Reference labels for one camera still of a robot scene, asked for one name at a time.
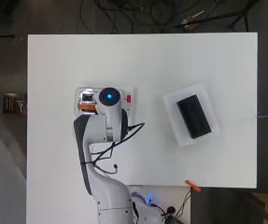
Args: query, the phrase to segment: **dark floor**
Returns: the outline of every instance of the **dark floor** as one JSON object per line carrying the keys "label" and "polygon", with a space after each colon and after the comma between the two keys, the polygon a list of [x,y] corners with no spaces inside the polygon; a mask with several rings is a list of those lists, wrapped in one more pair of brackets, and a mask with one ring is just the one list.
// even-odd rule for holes
{"label": "dark floor", "polygon": [[[103,6],[110,7],[106,0]],[[183,10],[196,0],[181,0],[177,11]],[[27,35],[30,34],[88,34],[79,17],[80,0],[24,0],[12,13],[14,25],[9,26],[0,22],[0,35],[14,34],[15,39],[0,39],[0,116],[2,116],[3,92],[27,91]],[[247,0],[228,0],[218,7],[211,16],[235,11],[247,3]],[[181,29],[173,28],[188,15],[194,15],[201,10],[205,14],[214,6],[214,0],[202,0],[190,11],[176,17],[166,27],[166,33],[182,33]],[[162,21],[168,18],[167,9],[162,10]],[[131,19],[133,13],[126,12]],[[110,34],[112,24],[106,15],[94,4],[86,0],[82,9],[83,20],[96,34]],[[119,12],[116,13],[116,26],[121,34],[129,34],[131,25]],[[159,16],[159,11],[153,9],[153,16]],[[149,23],[148,16],[138,14],[143,23]],[[261,115],[268,114],[268,0],[260,2],[252,8],[248,15],[251,32],[259,33],[258,54],[258,111]],[[240,21],[235,26],[236,32],[244,32],[245,25]],[[152,26],[143,27],[134,21],[136,34],[152,33]],[[196,33],[231,32],[229,29],[215,27],[213,24],[202,25]],[[26,119],[5,118],[5,123],[12,131],[26,155]],[[268,118],[258,119],[258,192],[268,193]],[[253,213],[246,205],[227,189],[204,189],[201,194],[192,193],[191,223],[262,223],[262,219]]]}

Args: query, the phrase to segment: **white table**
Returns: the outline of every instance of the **white table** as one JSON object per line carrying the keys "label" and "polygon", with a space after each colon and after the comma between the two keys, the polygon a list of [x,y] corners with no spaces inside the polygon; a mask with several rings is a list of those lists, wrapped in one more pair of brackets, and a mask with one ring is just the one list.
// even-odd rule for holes
{"label": "white table", "polygon": [[[90,83],[136,88],[146,126],[102,163],[123,183],[256,187],[256,34],[30,35],[28,62],[28,224],[96,221],[72,132],[75,90]],[[162,96],[197,82],[221,135],[179,148]]]}

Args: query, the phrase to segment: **small orange clip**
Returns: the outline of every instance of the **small orange clip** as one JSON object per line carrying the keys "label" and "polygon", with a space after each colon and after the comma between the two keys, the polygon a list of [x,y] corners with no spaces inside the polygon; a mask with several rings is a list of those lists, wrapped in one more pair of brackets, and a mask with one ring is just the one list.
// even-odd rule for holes
{"label": "small orange clip", "polygon": [[192,184],[189,180],[186,180],[186,184],[190,185],[191,188],[193,188],[194,190],[196,190],[197,192],[200,193],[201,189],[197,186],[195,186],[194,184]]}

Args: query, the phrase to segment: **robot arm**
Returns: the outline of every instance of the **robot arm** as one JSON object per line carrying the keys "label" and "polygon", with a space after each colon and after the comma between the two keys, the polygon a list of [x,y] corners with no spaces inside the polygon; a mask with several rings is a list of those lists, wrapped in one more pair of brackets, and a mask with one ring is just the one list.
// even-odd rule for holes
{"label": "robot arm", "polygon": [[118,180],[98,174],[90,152],[90,144],[123,139],[128,132],[127,115],[116,89],[105,88],[94,97],[98,115],[81,115],[74,121],[85,186],[96,201],[98,223],[133,224],[130,191]]}

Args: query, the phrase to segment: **black cable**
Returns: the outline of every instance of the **black cable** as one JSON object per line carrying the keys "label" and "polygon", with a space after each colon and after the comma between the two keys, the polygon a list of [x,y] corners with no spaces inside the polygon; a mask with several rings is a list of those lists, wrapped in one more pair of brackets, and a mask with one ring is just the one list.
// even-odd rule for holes
{"label": "black cable", "polygon": [[162,216],[165,216],[166,215],[165,212],[163,211],[163,209],[161,207],[159,207],[157,204],[152,203],[150,206],[151,207],[157,207],[158,209],[160,209],[162,211],[162,213],[161,213]]}
{"label": "black cable", "polygon": [[94,35],[94,32],[88,27],[88,25],[85,23],[85,21],[83,20],[83,17],[82,17],[82,14],[81,14],[81,9],[83,8],[83,4],[84,4],[84,1],[85,0],[82,0],[81,3],[80,3],[80,7],[79,7],[79,17],[81,19],[81,22],[84,24],[84,26],[89,30],[89,32],[91,34]]}
{"label": "black cable", "polygon": [[109,17],[109,15],[106,13],[106,11],[101,7],[99,0],[97,0],[97,2],[96,2],[96,0],[94,0],[94,3],[98,6],[98,8],[99,8],[102,12],[104,12],[104,14],[105,14],[106,17],[108,18],[108,20],[112,23],[112,25],[113,25],[113,29],[115,28],[116,32],[119,34],[119,30],[117,29],[117,27],[116,27],[116,25],[115,25],[115,22],[112,21],[112,19]]}
{"label": "black cable", "polygon": [[116,27],[116,12],[114,11],[114,25],[112,26],[112,31],[111,31],[111,34],[114,34],[114,28]]}
{"label": "black cable", "polygon": [[228,0],[215,0],[215,6],[210,10],[210,12],[207,14],[205,21],[202,22],[197,29],[199,29],[205,22],[207,22],[208,18],[210,17],[210,15],[222,4],[224,4],[225,2],[227,2]]}
{"label": "black cable", "polygon": [[96,158],[96,160],[93,161],[92,163],[93,163],[93,164],[97,163],[99,160],[102,159],[101,157],[102,157],[103,155],[105,155],[110,149],[112,149],[113,147],[117,147],[118,145],[120,145],[120,144],[126,142],[127,140],[131,139],[136,133],[138,133],[138,132],[143,128],[144,125],[145,125],[145,123],[141,123],[141,124],[140,124],[140,127],[139,127],[137,130],[135,130],[130,136],[128,136],[127,138],[124,138],[124,139],[121,140],[121,141],[119,141],[119,142],[116,143],[114,146],[111,146],[111,147],[107,148],[106,150],[104,150],[102,153],[100,153],[100,155],[99,155],[99,156]]}
{"label": "black cable", "polygon": [[104,11],[115,11],[115,12],[119,12],[120,14],[122,14],[131,24],[131,27],[132,27],[132,34],[134,34],[134,23],[132,21],[131,18],[129,18],[128,15],[126,15],[124,12],[120,11],[120,10],[117,10],[117,9],[112,9],[112,8],[105,8],[105,7],[102,7],[100,4],[99,4],[99,0],[94,0],[94,3],[99,7],[101,8],[102,10]]}
{"label": "black cable", "polygon": [[186,202],[188,201],[188,199],[190,198],[190,190],[189,192],[186,194],[182,205],[180,206],[180,208],[178,209],[177,213],[176,213],[176,218],[180,218],[183,215],[183,211],[184,211],[184,207],[186,205]]}
{"label": "black cable", "polygon": [[174,18],[176,18],[176,17],[179,16],[180,14],[185,13],[185,12],[189,11],[190,9],[196,7],[196,6],[198,5],[198,3],[200,3],[200,0],[198,0],[197,2],[195,2],[192,6],[186,8],[186,9],[180,11],[180,12],[178,12],[175,16],[170,16],[168,22],[166,22],[165,25],[163,26],[163,28],[162,28],[162,32],[164,33],[164,31],[165,31],[165,27],[166,27],[166,26],[167,26],[167,25],[168,25]]}
{"label": "black cable", "polygon": [[135,130],[130,136],[122,139],[121,141],[119,141],[118,143],[113,143],[112,146],[108,147],[106,150],[101,151],[98,154],[98,157],[94,160],[94,161],[85,161],[82,162],[81,164],[89,164],[92,163],[93,165],[96,164],[98,161],[101,160],[106,160],[106,159],[110,159],[110,157],[106,157],[106,158],[102,158],[109,150],[112,150],[114,147],[117,147],[118,145],[126,142],[127,140],[131,139],[135,134],[137,134],[143,127],[144,127],[145,123],[140,123],[138,126],[139,128],[137,130]]}

